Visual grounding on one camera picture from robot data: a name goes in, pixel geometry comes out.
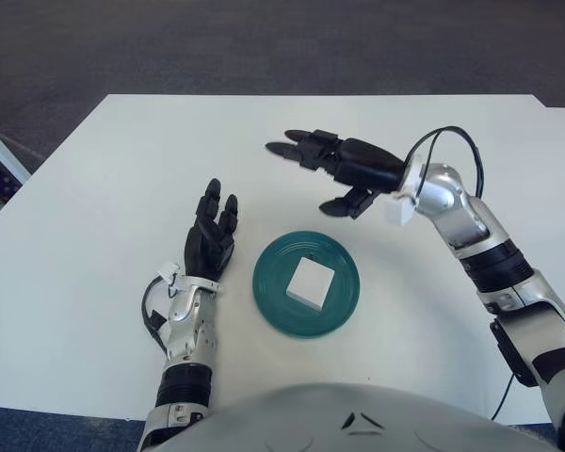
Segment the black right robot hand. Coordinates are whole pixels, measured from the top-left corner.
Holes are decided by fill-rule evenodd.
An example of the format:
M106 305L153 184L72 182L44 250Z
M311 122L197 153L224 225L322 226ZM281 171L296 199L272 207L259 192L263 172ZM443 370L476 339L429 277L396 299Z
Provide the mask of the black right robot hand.
M345 196L320 204L319 210L329 217L355 219L379 195L396 191L403 180L403 161L373 144L319 129L284 134L286 142L268 142L266 149L307 170L323 169L335 182L350 187Z

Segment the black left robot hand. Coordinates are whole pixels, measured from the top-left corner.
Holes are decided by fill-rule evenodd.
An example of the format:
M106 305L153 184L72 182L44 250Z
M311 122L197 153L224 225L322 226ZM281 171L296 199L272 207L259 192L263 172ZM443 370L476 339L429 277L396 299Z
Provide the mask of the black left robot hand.
M201 196L184 249L187 276L218 282L234 252L238 200L231 194L219 211L221 183L213 178Z

